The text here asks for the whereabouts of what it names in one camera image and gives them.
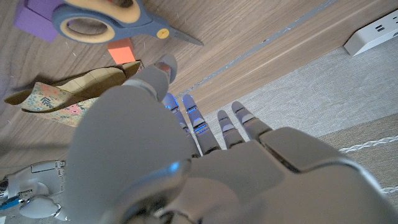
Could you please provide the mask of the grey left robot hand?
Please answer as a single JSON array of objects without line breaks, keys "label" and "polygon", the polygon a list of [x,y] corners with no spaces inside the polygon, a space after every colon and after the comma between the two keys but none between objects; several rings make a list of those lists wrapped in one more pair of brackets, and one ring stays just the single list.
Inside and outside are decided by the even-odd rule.
[{"label": "grey left robot hand", "polygon": [[177,61],[164,55],[85,113],[66,166],[72,223],[396,223],[376,179],[299,130],[272,129],[241,103],[223,111],[221,149],[192,97],[194,132],[165,105]]}]

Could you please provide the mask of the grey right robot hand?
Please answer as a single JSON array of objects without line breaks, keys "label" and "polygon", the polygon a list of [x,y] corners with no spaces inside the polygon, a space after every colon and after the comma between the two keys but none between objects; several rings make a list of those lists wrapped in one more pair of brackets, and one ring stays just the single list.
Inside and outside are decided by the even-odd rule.
[{"label": "grey right robot hand", "polygon": [[36,195],[51,196],[64,191],[65,161],[31,164],[1,180],[1,198],[17,197],[20,201]]}]

